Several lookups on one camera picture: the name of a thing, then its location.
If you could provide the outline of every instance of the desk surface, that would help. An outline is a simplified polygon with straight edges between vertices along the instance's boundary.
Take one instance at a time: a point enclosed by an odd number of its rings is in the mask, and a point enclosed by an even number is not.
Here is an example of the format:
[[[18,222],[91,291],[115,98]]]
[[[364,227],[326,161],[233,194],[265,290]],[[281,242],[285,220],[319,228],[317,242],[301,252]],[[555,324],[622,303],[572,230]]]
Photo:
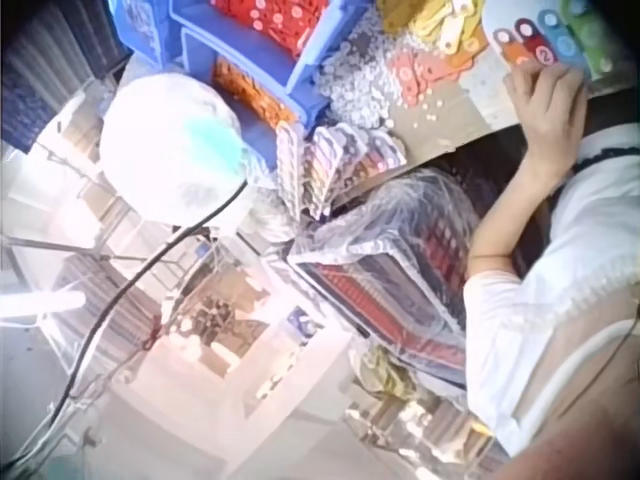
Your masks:
[[[429,107],[426,111],[422,104],[413,108],[397,106],[392,95],[383,92],[391,103],[389,116],[393,127],[389,130],[404,143],[408,164],[364,182],[350,192],[349,198],[341,199],[339,203],[478,138],[518,123],[503,85],[507,73],[506,64],[488,47],[474,59],[473,68],[461,73],[457,81],[444,80],[432,86],[431,94],[425,95],[422,102]],[[593,85],[591,95],[602,96],[634,85],[637,85],[636,73],[623,71],[615,78]],[[343,88],[349,88],[349,82],[345,82]],[[426,120],[425,113],[433,114],[437,119]]]

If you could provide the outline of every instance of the black cable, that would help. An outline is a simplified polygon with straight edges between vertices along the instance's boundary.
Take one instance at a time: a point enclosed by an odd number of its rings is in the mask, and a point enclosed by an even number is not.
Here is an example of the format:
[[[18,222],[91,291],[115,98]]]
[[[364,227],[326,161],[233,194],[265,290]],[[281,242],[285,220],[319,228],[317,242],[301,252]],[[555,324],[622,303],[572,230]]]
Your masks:
[[[129,281],[127,281],[127,283],[125,283],[120,288],[120,290],[116,292],[116,294],[111,298],[111,300],[109,300],[109,303],[105,306],[102,312],[100,312],[100,315],[98,315],[98,319],[92,325],[91,329],[89,330],[89,333],[87,333],[87,336],[82,342],[82,346],[80,347],[80,351],[78,352],[78,356],[76,357],[76,360],[74,362],[73,369],[71,370],[71,374],[69,375],[69,380],[67,381],[67,384],[64,388],[64,392],[62,393],[60,400],[56,404],[56,407],[53,410],[53,413],[51,415],[51,419],[49,420],[49,429],[51,429],[55,425],[56,421],[58,420],[58,418],[62,413],[62,410],[64,409],[64,406],[67,403],[67,400],[71,395],[71,391],[73,390],[73,387],[75,386],[76,381],[78,379],[78,375],[80,374],[84,357],[87,355],[87,352],[89,351],[89,348],[93,343],[93,339],[100,331],[100,328],[102,328],[104,323],[107,321],[107,319],[109,318],[109,314],[118,304],[118,302],[122,299],[122,297],[124,297],[124,295],[138,282],[138,280],[140,280],[140,278],[142,278],[142,276],[145,273],[147,273],[156,263],[158,263],[167,253],[169,253],[177,245],[179,245],[183,240],[190,237],[194,232],[202,228],[205,224],[209,223],[211,220],[217,217],[220,213],[226,210],[226,208],[231,203],[233,203],[236,200],[236,198],[240,196],[240,194],[243,192],[243,190],[246,187],[247,187],[247,181],[245,180],[238,187],[238,189],[233,193],[233,195],[231,195],[231,197],[229,197],[228,200],[226,200],[222,205],[220,205],[220,207],[216,208],[212,213],[207,215],[205,218],[200,220],[195,225],[185,228],[180,234],[178,234],[178,236],[176,236],[171,241],[167,242],[161,250],[159,250],[156,254],[154,254],[149,259],[147,259],[147,261],[142,265],[140,270],[133,277],[131,277],[131,279],[129,279]],[[30,453],[25,453],[13,460],[10,460],[9,462],[2,465],[2,467],[0,467],[0,472],[2,472],[3,474],[8,472],[12,467],[14,467],[17,463],[19,463],[20,460],[30,455],[31,455]]]
[[[618,353],[620,353],[620,350],[622,349],[623,345],[625,343],[627,343],[627,341],[629,340],[629,338],[631,338],[631,335],[633,335],[634,330],[638,327],[638,324],[640,324],[640,302],[638,303],[638,309],[636,310],[636,319],[633,322],[633,325],[631,326],[631,328],[629,329],[629,331],[627,332],[627,334],[622,338],[622,340],[620,341],[620,343],[616,346],[615,350],[613,351],[613,353],[609,356],[609,358],[607,359],[607,361],[604,363],[604,365],[602,366],[602,368],[600,368],[600,370],[598,370],[598,373],[595,374],[595,376],[591,379],[591,381],[587,384],[586,387],[584,387],[580,393],[578,394],[578,396],[576,398],[574,398],[571,403],[569,403],[569,405],[567,405],[567,407],[562,410],[562,413],[560,414],[560,417],[563,417],[564,415],[566,415],[566,413],[571,410],[576,403],[578,403],[578,401],[584,397],[584,395],[589,391],[589,389],[591,387],[593,387],[593,385],[598,381],[598,379],[602,376],[602,374],[605,372],[605,370],[607,368],[609,368],[609,365],[611,365],[611,362],[613,362],[613,360],[618,356]]]

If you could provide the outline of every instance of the white sleeve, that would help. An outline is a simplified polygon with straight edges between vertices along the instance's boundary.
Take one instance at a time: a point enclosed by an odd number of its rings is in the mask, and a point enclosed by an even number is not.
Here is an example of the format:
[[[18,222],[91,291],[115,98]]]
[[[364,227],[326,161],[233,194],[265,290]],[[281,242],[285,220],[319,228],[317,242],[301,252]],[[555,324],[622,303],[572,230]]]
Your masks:
[[[511,273],[489,271],[464,287],[469,408],[494,431],[517,406],[550,338],[504,327],[516,315],[521,284]]]

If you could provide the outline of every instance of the blue plastic bin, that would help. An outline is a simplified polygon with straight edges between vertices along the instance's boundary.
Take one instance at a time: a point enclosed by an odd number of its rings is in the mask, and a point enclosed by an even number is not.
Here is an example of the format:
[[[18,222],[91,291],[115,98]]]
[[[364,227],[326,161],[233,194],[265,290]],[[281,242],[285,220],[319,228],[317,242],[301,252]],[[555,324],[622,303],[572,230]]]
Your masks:
[[[186,28],[182,29],[181,36],[185,70],[196,80],[210,85],[212,68],[218,52],[211,48],[205,39]],[[277,167],[275,131],[253,110],[234,99],[232,95],[223,89],[216,90],[237,115],[243,140],[262,155],[269,171],[275,170]]]
[[[109,3],[122,43],[160,68],[180,56],[180,25],[169,14],[169,0],[113,0]]]
[[[208,0],[170,0],[170,13],[272,93],[303,99],[318,65],[351,32],[372,0],[333,0],[296,62],[277,42],[220,13]]]

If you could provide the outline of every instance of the white plastic bag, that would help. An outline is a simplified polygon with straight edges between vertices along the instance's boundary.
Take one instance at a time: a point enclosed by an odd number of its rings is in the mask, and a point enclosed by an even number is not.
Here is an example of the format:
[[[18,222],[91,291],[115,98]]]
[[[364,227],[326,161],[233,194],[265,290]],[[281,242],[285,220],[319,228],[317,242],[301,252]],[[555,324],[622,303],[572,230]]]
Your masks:
[[[109,182],[141,216],[181,226],[220,206],[261,161],[220,95],[179,73],[139,78],[118,92],[100,155]],[[235,230],[251,198],[245,190],[209,226]]]

